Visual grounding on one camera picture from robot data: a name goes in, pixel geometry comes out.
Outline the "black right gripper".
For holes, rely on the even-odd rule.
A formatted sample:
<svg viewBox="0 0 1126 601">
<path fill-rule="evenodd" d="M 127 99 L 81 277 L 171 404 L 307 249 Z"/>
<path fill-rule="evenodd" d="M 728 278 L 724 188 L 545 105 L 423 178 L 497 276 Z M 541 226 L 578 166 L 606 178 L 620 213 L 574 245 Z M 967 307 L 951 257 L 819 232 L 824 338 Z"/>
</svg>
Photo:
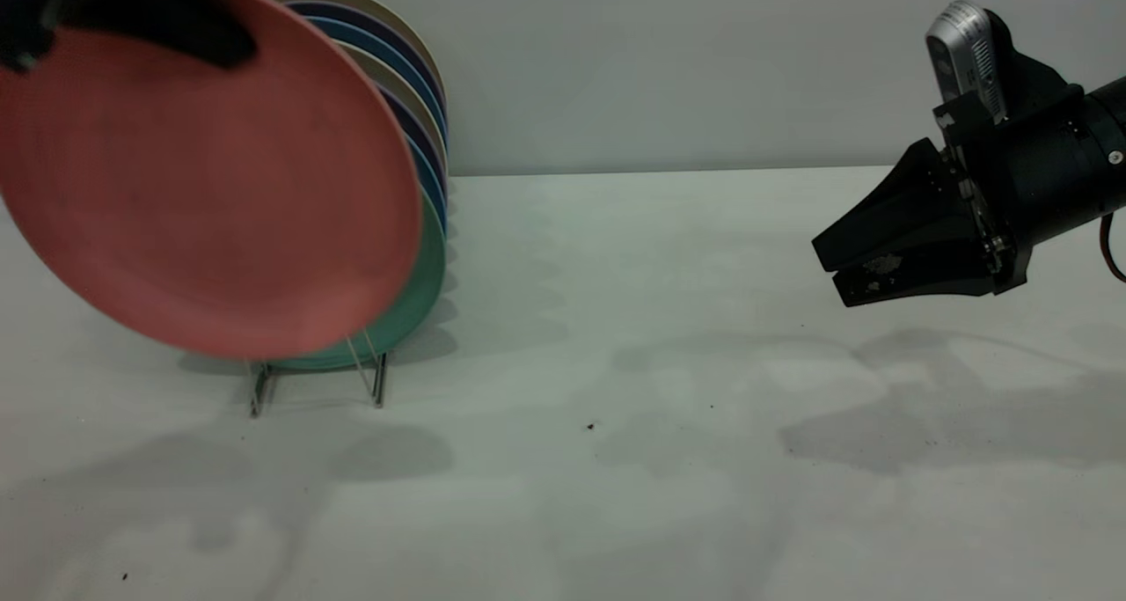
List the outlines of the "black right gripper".
<svg viewBox="0 0 1126 601">
<path fill-rule="evenodd" d="M 1028 280 L 1035 246 L 1111 213 L 1111 87 L 1057 89 L 997 124 L 969 95 L 933 108 L 947 150 L 917 140 L 876 188 L 812 241 L 844 307 L 1001 295 Z M 983 249 L 960 174 L 978 199 Z"/>
</svg>

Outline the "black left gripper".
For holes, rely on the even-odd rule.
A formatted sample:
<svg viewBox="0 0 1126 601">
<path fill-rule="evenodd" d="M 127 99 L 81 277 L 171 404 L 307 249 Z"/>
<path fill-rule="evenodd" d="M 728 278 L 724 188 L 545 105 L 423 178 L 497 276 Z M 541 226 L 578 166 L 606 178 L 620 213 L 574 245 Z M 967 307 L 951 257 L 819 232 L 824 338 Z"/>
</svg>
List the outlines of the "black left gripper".
<svg viewBox="0 0 1126 601">
<path fill-rule="evenodd" d="M 221 69 L 245 63 L 257 43 L 220 0 L 1 0 L 3 68 L 28 72 L 54 45 L 55 28 L 116 34 L 190 55 Z"/>
</svg>

